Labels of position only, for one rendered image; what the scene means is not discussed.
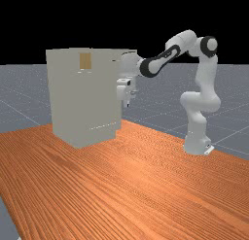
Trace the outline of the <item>pale grey cabinet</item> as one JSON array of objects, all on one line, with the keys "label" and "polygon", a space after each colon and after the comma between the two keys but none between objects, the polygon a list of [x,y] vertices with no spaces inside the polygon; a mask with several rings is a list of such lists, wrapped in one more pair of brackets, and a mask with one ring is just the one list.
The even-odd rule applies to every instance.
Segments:
[{"label": "pale grey cabinet", "polygon": [[53,134],[75,148],[116,137],[120,50],[47,50]]}]

